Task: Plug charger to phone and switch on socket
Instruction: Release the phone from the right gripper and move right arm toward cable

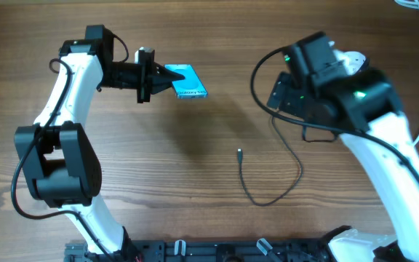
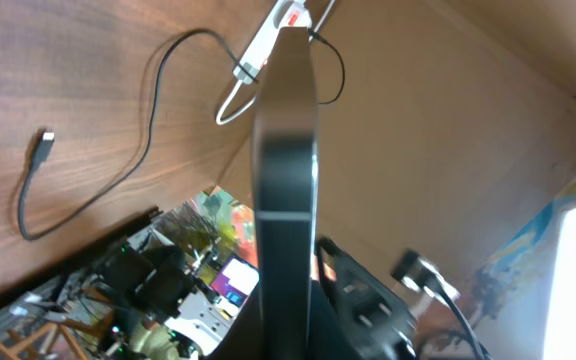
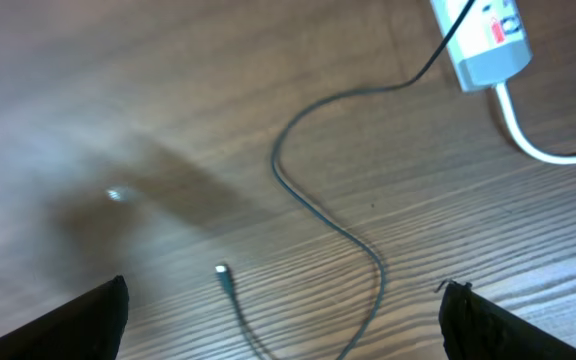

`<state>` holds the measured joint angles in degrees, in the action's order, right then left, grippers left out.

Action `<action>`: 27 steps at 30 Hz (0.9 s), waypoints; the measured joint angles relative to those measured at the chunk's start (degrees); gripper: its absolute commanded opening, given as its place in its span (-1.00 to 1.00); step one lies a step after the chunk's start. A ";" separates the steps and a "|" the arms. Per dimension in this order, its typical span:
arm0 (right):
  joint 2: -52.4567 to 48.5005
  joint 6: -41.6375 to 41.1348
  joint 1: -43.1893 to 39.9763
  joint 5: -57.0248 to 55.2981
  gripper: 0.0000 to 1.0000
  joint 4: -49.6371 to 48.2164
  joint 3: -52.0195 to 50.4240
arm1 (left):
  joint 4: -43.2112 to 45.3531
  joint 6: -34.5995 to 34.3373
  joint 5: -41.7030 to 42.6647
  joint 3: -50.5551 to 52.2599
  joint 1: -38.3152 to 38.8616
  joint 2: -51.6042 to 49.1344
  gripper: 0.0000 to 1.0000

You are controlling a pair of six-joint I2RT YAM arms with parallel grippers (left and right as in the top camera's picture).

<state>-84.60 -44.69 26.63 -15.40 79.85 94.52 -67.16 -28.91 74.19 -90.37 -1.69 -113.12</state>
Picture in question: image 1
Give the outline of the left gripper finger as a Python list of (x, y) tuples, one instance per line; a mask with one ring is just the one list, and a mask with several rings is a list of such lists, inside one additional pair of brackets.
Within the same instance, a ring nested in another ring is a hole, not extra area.
[(154, 82), (176, 82), (185, 79), (184, 75), (171, 71), (163, 65), (156, 63), (155, 66), (156, 72), (153, 74)]
[(151, 87), (151, 94), (156, 95), (171, 87), (172, 87), (172, 82), (162, 82), (162, 83), (154, 82)]

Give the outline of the smartphone with teal screen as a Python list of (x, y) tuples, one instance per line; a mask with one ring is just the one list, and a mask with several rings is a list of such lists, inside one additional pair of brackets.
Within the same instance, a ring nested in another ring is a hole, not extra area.
[(183, 75), (184, 80), (173, 82), (173, 88), (178, 99), (206, 98), (207, 90), (190, 64), (167, 64), (166, 69)]

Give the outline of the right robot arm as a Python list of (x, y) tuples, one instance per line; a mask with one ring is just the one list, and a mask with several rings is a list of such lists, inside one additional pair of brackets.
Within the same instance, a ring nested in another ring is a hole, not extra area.
[(286, 122), (331, 132), (363, 166), (396, 233), (374, 260), (419, 261), (419, 154), (388, 77), (359, 52), (342, 52), (322, 32), (281, 47), (287, 71), (268, 107)]

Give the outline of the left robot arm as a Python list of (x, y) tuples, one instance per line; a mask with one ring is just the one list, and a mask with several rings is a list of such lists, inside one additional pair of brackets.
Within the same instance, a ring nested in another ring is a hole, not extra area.
[(51, 63), (59, 63), (52, 94), (33, 124), (18, 127), (19, 163), (10, 188), (16, 212), (31, 220), (68, 216), (87, 241), (93, 261), (137, 261), (140, 253), (100, 195), (100, 161), (84, 131), (92, 97), (104, 87), (136, 90), (139, 103), (185, 77), (154, 60), (142, 47), (135, 61), (115, 61), (117, 35), (89, 25), (85, 37), (67, 40)]

